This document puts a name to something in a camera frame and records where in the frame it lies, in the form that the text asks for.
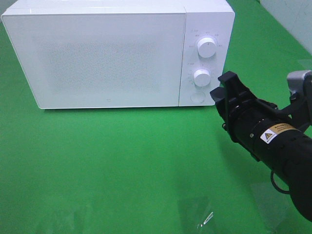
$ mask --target microwave door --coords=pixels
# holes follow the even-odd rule
[[[178,106],[183,13],[3,21],[42,109]]]

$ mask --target transparent plastic sheet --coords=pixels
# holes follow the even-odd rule
[[[289,196],[279,193],[269,182],[252,184],[251,189],[267,234],[284,233],[281,229],[292,205]]]
[[[184,234],[217,234],[214,212],[205,196],[188,198],[178,202],[181,226]]]
[[[35,234],[91,234],[97,212],[95,201],[99,199],[93,193],[45,197],[46,206],[39,215]]]

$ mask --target white knob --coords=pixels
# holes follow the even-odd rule
[[[203,38],[197,44],[198,53],[203,58],[209,58],[215,54],[216,41],[213,38]]]
[[[209,71],[205,69],[200,69],[194,73],[194,83],[198,87],[204,87],[210,83],[210,74]]]

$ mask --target green surface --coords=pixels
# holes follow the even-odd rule
[[[286,75],[311,55],[257,1],[229,2],[224,70],[288,105]],[[312,232],[214,106],[40,110],[3,25],[0,77],[1,234]]]

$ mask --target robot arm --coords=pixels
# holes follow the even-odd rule
[[[303,132],[312,125],[312,72],[288,75],[291,104],[279,110],[274,103],[258,99],[227,72],[218,78],[222,87],[211,91],[222,127],[257,161],[263,161],[289,186],[298,211],[312,221],[312,139]]]

